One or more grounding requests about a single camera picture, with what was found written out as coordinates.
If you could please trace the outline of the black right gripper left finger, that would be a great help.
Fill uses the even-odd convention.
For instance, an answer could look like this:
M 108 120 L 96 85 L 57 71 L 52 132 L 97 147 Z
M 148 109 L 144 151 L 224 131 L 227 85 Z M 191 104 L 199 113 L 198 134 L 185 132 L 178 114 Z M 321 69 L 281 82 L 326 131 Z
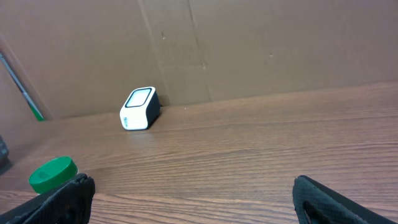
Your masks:
M 1 215 L 1 223 L 74 223 L 90 220 L 94 179 L 78 174 L 43 194 Z

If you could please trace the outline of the green lid jar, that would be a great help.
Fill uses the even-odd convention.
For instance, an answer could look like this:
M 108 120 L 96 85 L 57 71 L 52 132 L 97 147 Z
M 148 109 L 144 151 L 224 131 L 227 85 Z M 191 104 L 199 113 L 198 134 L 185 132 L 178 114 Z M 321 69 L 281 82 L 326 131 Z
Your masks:
M 36 193 L 43 194 L 70 180 L 78 171 L 71 157 L 56 157 L 37 168 L 28 182 Z

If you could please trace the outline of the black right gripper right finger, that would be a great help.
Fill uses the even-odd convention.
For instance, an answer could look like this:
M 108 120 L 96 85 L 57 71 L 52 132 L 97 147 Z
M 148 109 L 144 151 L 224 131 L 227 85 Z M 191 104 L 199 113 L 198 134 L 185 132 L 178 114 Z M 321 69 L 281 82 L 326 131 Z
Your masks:
M 300 224 L 396 224 L 305 175 L 295 179 L 292 198 Z

